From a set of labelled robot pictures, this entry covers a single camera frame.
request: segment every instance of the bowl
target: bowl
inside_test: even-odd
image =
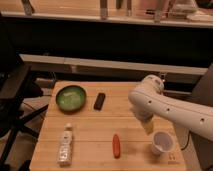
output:
[[[56,95],[56,104],[66,112],[79,110],[86,102],[86,91],[77,85],[62,88]]]

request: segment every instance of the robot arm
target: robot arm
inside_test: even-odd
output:
[[[166,97],[163,81],[149,75],[129,93],[133,112],[141,122],[159,115],[213,141],[213,107]]]

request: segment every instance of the white cup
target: white cup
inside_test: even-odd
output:
[[[167,153],[173,149],[174,140],[171,135],[164,131],[155,132],[152,139],[151,151],[155,155]]]

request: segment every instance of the office chair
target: office chair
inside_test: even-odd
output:
[[[42,96],[43,92],[35,84],[35,78],[30,74],[21,57],[15,52],[6,32],[5,22],[0,13],[0,138],[9,131],[9,137],[0,157],[0,170],[9,171],[5,164],[10,149],[18,132],[28,133],[38,138],[38,133],[25,126],[36,116],[47,109],[47,105],[22,117],[20,106],[26,97]]]

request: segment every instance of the wooden table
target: wooden table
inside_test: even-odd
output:
[[[87,92],[84,108],[65,115],[55,103],[56,93],[67,85],[80,85]],[[130,111],[128,92],[136,82],[57,82],[40,132],[30,165],[31,171],[185,171],[186,166],[172,123],[154,117],[154,130],[169,132],[174,150],[160,157],[150,151],[152,135],[146,135],[140,122]],[[93,109],[99,92],[106,93],[101,111]],[[73,125],[72,164],[60,168],[57,164],[59,140],[66,123]],[[118,134],[121,156],[112,153],[112,138]]]

